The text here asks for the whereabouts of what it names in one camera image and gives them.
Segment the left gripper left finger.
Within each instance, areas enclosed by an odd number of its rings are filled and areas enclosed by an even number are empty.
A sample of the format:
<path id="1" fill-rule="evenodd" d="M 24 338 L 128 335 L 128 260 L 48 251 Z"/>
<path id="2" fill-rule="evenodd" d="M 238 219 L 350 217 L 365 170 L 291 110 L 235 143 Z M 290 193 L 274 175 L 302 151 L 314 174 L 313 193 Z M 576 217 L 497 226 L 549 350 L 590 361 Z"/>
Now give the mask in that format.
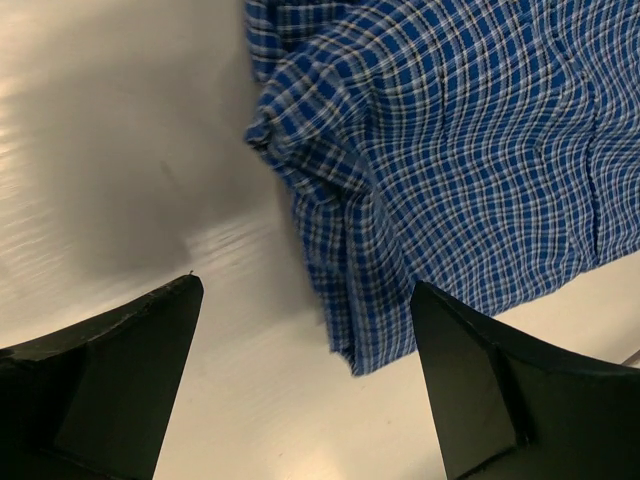
<path id="1" fill-rule="evenodd" d="M 2 478 L 152 478 L 203 297 L 184 275 L 3 348 Z"/>

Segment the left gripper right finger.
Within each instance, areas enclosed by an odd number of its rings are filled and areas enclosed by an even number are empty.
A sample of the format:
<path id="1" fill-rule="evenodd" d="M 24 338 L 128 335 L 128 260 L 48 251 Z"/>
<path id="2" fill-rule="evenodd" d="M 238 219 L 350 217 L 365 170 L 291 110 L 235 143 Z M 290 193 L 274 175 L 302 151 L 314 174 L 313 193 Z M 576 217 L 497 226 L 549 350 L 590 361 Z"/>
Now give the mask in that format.
<path id="1" fill-rule="evenodd" d="M 450 479 L 635 479 L 639 372 L 487 317 L 428 283 L 411 298 Z"/>

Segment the blue plaid long sleeve shirt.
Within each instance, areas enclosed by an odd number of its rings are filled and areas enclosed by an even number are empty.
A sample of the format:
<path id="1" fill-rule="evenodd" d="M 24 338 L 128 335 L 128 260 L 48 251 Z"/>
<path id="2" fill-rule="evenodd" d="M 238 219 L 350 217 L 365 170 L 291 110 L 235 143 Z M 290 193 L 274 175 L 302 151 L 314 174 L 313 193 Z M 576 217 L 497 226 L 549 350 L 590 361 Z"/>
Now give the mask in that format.
<path id="1" fill-rule="evenodd" d="M 637 2 L 249 1 L 245 27 L 245 140 L 354 375 L 415 350 L 418 282 L 492 316 L 638 250 Z"/>

